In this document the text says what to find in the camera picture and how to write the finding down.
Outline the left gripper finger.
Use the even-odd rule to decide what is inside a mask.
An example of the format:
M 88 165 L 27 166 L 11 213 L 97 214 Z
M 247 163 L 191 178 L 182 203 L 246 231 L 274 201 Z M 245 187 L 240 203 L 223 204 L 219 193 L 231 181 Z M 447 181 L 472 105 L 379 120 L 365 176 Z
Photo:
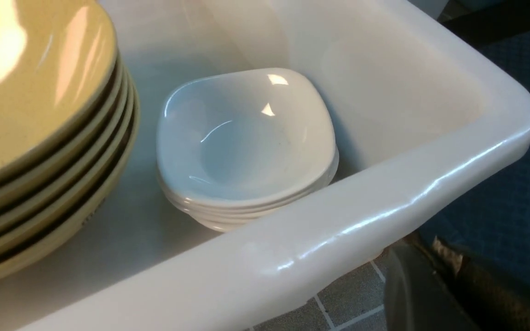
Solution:
M 530 331 L 530 285 L 486 258 L 440 242 L 392 245 L 389 331 Z

